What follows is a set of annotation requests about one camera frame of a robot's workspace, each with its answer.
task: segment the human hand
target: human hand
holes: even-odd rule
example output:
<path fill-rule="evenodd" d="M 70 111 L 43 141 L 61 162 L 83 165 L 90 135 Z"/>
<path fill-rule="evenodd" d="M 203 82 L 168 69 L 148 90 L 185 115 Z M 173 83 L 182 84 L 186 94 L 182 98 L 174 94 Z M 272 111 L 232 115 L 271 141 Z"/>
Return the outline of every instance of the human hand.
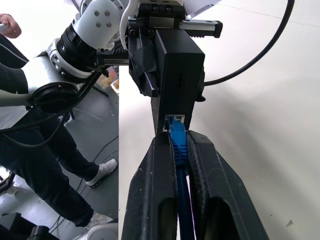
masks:
<path fill-rule="evenodd" d="M 2 33 L 3 36 L 10 39 L 16 39 L 20 36 L 21 28 L 11 15 L 0 14 L 0 23 L 9 26 L 9 28 Z"/>

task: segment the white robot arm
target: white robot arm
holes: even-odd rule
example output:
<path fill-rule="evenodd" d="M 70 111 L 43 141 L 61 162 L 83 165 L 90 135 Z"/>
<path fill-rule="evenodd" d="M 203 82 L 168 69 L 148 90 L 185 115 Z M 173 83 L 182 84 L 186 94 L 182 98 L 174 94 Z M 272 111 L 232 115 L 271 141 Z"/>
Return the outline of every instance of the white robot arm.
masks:
<path fill-rule="evenodd" d="M 99 70 L 97 50 L 111 50 L 120 39 L 120 22 L 128 2 L 83 0 L 80 13 L 47 50 L 21 69 L 0 64 L 0 107 L 50 101 L 55 107 L 47 107 L 48 112 L 66 107 L 66 101 L 74 100 L 84 83 Z M 6 28 L 0 24 L 0 33 Z"/>

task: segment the white sneaker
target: white sneaker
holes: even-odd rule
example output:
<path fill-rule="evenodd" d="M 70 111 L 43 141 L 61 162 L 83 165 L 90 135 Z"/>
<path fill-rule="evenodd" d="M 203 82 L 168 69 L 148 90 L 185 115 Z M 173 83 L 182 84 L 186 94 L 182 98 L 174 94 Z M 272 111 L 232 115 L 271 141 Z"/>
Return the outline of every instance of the white sneaker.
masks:
<path fill-rule="evenodd" d="M 89 224 L 87 226 L 85 226 L 85 228 L 87 230 L 90 230 L 94 226 L 107 224 L 107 223 L 111 222 L 112 220 L 113 219 L 111 217 L 94 212 Z"/>
<path fill-rule="evenodd" d="M 15 195 L 18 191 L 19 191 L 19 187 L 12 185 L 7 191 L 0 193 L 0 196 L 5 195 L 5 194 Z"/>
<path fill-rule="evenodd" d="M 115 159 L 112 159 L 106 163 L 102 163 L 99 166 L 99 171 L 96 176 L 90 180 L 86 181 L 87 184 L 91 188 L 95 188 L 105 177 L 112 174 L 118 167 L 118 163 Z"/>

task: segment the black cable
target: black cable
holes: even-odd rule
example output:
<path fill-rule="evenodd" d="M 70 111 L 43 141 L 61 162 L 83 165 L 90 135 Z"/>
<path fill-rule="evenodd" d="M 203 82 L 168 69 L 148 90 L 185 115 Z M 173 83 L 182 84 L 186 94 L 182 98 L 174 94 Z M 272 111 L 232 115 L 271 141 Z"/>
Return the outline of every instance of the black cable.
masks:
<path fill-rule="evenodd" d="M 110 152 L 102 161 L 100 164 L 102 164 L 108 157 L 111 156 L 111 154 L 115 153 L 116 151 L 119 151 L 119 149 L 113 150 L 112 152 Z M 80 195 L 83 193 L 83 191 L 86 189 L 86 186 L 84 186 L 84 188 L 81 190 L 81 192 L 79 193 Z"/>
<path fill-rule="evenodd" d="M 104 145 L 103 146 L 103 148 L 101 148 L 101 150 L 97 153 L 97 155 L 94 157 L 94 159 L 92 160 L 92 162 L 94 163 L 96 160 L 97 160 L 97 158 L 99 157 L 99 155 L 102 153 L 102 151 L 109 145 L 109 144 L 111 144 L 114 140 L 116 140 L 117 138 L 118 138 L 119 136 L 116 136 L 115 138 L 113 138 L 110 142 L 108 142 L 106 145 Z M 81 179 L 81 181 L 80 181 L 80 183 L 79 183 L 79 185 L 78 185 L 78 187 L 76 188 L 76 192 L 78 192 L 78 190 L 79 190 L 79 188 L 80 188 L 80 186 L 81 186 L 81 183 L 82 183 L 82 181 L 83 181 L 84 179 L 82 178 Z"/>
<path fill-rule="evenodd" d="M 94 159 L 92 160 L 92 162 L 94 163 L 97 158 L 99 157 L 99 155 L 102 153 L 102 151 L 109 145 L 111 144 L 114 140 L 116 140 L 119 136 L 116 136 L 115 138 L 113 138 L 110 142 L 108 142 L 106 145 L 104 145 L 101 150 L 97 153 L 97 155 L 94 157 Z M 112 151 L 111 153 L 109 153 L 103 160 L 101 163 L 104 162 L 104 160 L 106 160 L 111 154 L 113 154 L 114 152 L 118 151 L 119 149 L 116 149 L 114 151 Z M 81 183 L 83 182 L 83 178 L 81 179 L 80 183 L 78 184 L 77 188 L 76 188 L 76 192 L 78 192 L 78 190 L 80 189 Z M 79 193 L 80 195 L 83 193 L 84 189 L 86 188 L 86 186 L 84 186 L 84 188 L 81 190 L 81 192 Z M 59 216 L 57 218 L 57 220 L 54 222 L 54 224 L 52 225 L 52 227 L 49 229 L 50 233 L 52 234 L 65 220 L 65 218 L 59 222 L 61 216 Z"/>
<path fill-rule="evenodd" d="M 8 139 L 9 141 L 11 141 L 12 143 L 18 145 L 19 147 L 28 148 L 28 149 L 41 148 L 41 147 L 43 147 L 44 145 L 46 145 L 48 142 L 51 141 L 51 139 L 54 137 L 54 135 L 55 135 L 55 134 L 59 131 L 59 129 L 65 124 L 68 116 L 69 116 L 69 114 L 65 114 L 65 115 L 63 116 L 63 119 L 62 119 L 61 122 L 59 123 L 58 127 L 54 130 L 54 132 L 52 133 L 52 135 L 51 135 L 47 140 L 45 140 L 45 141 L 42 142 L 42 143 L 36 144 L 36 145 L 29 145 L 29 144 L 24 144 L 24 143 L 18 142 L 18 141 L 16 141 L 16 140 L 12 139 L 11 137 L 8 137 L 8 136 L 5 135 L 5 134 L 2 134 L 2 136 L 3 136 L 4 138 Z"/>
<path fill-rule="evenodd" d="M 84 98 L 85 96 L 90 92 L 91 88 L 95 85 L 96 81 L 98 80 L 99 76 L 101 75 L 100 72 L 96 73 L 96 76 L 93 77 L 93 80 L 88 81 L 84 84 L 84 86 L 81 88 L 81 90 L 78 92 L 77 95 L 79 95 L 78 99 L 74 101 L 74 103 L 69 106 L 68 108 L 66 108 L 65 110 L 59 112 L 59 113 L 55 113 L 52 116 L 49 116 L 45 119 L 39 120 L 39 121 L 35 121 L 33 123 L 29 123 L 29 124 L 23 124 L 23 125 L 18 125 L 18 126 L 13 126 L 10 128 L 5 128 L 5 129 L 1 129 L 0 130 L 0 134 L 7 134 L 7 133 L 12 133 L 15 131 L 19 131 L 22 129 L 27 129 L 27 128 L 32 128 L 35 127 L 37 125 L 43 124 L 47 121 L 50 121 L 54 118 L 57 118 L 65 113 L 70 112 L 75 106 L 77 106 Z"/>
<path fill-rule="evenodd" d="M 52 234 L 58 227 L 60 227 L 60 225 L 61 225 L 65 220 L 66 220 L 65 218 L 62 219 L 62 221 L 59 222 L 59 223 L 56 225 L 56 227 L 55 227 L 54 229 L 52 229 L 49 233 Z"/>
<path fill-rule="evenodd" d="M 282 32 L 286 28 L 286 25 L 287 25 L 287 23 L 289 21 L 289 18 L 290 18 L 290 15 L 292 13 L 292 10 L 294 8 L 294 5 L 295 5 L 295 0 L 287 0 L 287 6 L 286 6 L 282 21 L 281 21 L 277 31 L 275 32 L 273 38 L 267 44 L 267 46 L 254 59 L 252 59 L 248 64 L 246 64 L 242 68 L 238 69 L 237 71 L 235 71 L 235 72 L 233 72 L 233 73 L 231 73 L 231 74 L 229 74 L 227 76 L 224 76 L 224 77 L 219 78 L 217 80 L 204 82 L 204 86 L 212 86 L 212 85 L 216 85 L 216 84 L 220 84 L 220 83 L 223 83 L 225 81 L 228 81 L 228 80 L 238 76 L 239 74 L 242 74 L 244 71 L 246 71 L 249 68 L 251 68 L 261 58 L 263 58 L 267 54 L 267 52 L 269 52 L 269 50 L 275 45 L 275 43 L 280 38 Z"/>

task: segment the black jeans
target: black jeans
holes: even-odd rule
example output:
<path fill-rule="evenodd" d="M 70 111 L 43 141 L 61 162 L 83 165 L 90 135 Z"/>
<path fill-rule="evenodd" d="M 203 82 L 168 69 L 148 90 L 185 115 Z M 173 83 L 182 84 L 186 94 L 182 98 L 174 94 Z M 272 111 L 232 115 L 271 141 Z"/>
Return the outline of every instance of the black jeans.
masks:
<path fill-rule="evenodd" d="M 32 109 L 16 126 L 48 116 L 41 110 Z M 36 127 L 8 133 L 7 136 L 23 144 L 36 145 L 48 139 L 59 123 L 55 118 Z M 99 166 L 81 155 L 65 127 L 60 128 L 51 141 L 40 148 L 17 146 L 0 135 L 0 165 L 24 178 L 41 199 L 77 227 L 85 227 L 90 222 L 93 209 L 69 185 L 69 178 L 63 174 L 60 165 L 85 181 L 96 176 Z"/>

